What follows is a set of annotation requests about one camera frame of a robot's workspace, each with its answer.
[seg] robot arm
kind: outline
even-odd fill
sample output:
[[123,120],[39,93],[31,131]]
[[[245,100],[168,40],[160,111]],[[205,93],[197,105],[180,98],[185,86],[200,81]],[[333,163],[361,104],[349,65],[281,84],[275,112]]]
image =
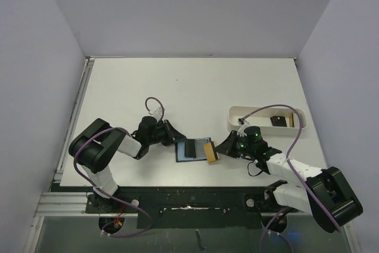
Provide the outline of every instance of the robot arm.
[[[325,231],[335,231],[333,223],[290,168],[285,155],[268,146],[259,127],[245,122],[238,132],[230,132],[228,138],[216,147],[216,151],[233,158],[254,161],[267,174],[283,179],[265,189],[267,203],[290,206],[309,213]],[[321,169],[293,159],[291,163],[339,226],[362,214],[361,203],[339,169]]]
[[[102,119],[96,119],[73,140],[69,147],[69,154],[74,156],[89,138],[109,128],[111,128],[109,123]],[[146,116],[142,118],[138,129],[132,135],[119,128],[92,141],[80,153],[78,164],[83,167],[88,178],[97,185],[94,187],[94,192],[102,198],[109,199],[97,188],[101,188],[111,196],[117,191],[118,185],[108,166],[116,151],[135,159],[141,159],[147,154],[150,145],[161,143],[169,146],[184,139],[186,137],[176,131],[168,120],[157,121],[154,116]]]

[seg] white wall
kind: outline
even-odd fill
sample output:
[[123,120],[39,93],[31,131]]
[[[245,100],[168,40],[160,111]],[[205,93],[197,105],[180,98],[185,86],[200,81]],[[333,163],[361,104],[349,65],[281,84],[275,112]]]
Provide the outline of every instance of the white wall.
[[57,0],[92,56],[298,56],[329,0]]
[[0,0],[0,251],[21,252],[63,146],[84,56],[54,0]]
[[360,198],[364,253],[379,240],[379,0],[331,0],[299,57],[299,72],[330,165]]

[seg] white tray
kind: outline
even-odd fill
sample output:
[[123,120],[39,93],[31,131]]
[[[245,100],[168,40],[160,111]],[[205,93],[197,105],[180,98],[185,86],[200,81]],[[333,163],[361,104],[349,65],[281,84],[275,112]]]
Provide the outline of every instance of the white tray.
[[[261,107],[245,107],[245,106],[232,106],[229,108],[228,116],[228,130],[238,130],[238,119],[255,111]],[[303,122],[303,130],[307,127],[307,118],[304,112],[300,109],[296,109]],[[296,136],[299,128],[299,120],[294,114],[294,127],[290,127],[290,115],[293,112],[287,108],[267,108],[259,111],[246,119],[252,126],[258,126],[261,128],[262,135],[272,136]],[[270,117],[284,116],[287,122],[287,127],[274,127],[272,126]]]

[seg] black base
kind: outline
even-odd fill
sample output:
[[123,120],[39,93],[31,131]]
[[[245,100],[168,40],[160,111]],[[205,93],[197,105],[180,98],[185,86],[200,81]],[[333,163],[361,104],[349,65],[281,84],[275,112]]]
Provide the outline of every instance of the black base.
[[[261,228],[259,212],[248,207],[252,198],[261,212],[277,212],[278,208],[264,203],[263,187],[239,188],[126,188],[121,187],[115,196],[128,201],[136,199],[139,207],[147,211],[155,221],[154,228],[224,228],[244,226],[248,229]],[[88,196],[86,213],[119,213],[118,207],[109,207]],[[136,213],[131,207],[125,213]],[[149,219],[139,213],[137,228],[145,228]]]

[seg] yellow sponge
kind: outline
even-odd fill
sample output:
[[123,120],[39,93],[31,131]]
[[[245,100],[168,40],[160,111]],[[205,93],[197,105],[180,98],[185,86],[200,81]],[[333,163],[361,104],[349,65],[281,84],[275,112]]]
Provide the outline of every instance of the yellow sponge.
[[217,152],[214,149],[214,143],[213,142],[208,142],[204,145],[204,151],[205,151],[205,156],[207,157],[208,163],[212,163],[216,160],[218,160]]

